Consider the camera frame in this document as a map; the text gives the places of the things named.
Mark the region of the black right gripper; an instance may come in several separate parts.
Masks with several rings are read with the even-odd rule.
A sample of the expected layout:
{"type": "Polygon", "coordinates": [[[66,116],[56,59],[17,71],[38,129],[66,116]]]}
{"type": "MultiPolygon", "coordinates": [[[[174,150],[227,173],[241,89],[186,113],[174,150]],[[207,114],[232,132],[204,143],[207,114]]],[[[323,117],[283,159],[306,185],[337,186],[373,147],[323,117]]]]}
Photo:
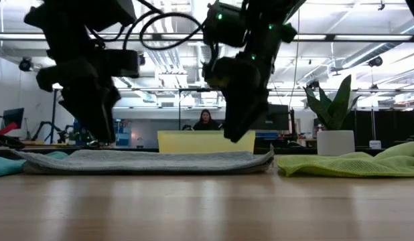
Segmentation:
{"type": "Polygon", "coordinates": [[[226,103],[224,137],[237,143],[257,119],[268,111],[267,83],[271,60],[222,57],[202,63],[202,75],[209,87],[220,90],[231,100],[247,97],[255,103],[245,107],[238,102],[226,103]]]}

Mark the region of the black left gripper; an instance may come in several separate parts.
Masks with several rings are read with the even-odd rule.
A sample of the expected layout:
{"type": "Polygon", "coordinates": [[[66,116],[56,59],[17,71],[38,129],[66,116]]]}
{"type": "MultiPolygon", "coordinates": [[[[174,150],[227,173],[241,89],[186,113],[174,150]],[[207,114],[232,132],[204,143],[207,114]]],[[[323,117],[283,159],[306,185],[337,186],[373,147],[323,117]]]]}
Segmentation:
{"type": "Polygon", "coordinates": [[[141,53],[135,50],[95,50],[87,56],[80,56],[42,68],[36,80],[38,86],[47,92],[59,84],[69,90],[99,93],[104,99],[59,102],[91,135],[103,143],[115,142],[113,107],[121,96],[113,84],[114,77],[138,78],[141,53]]]}

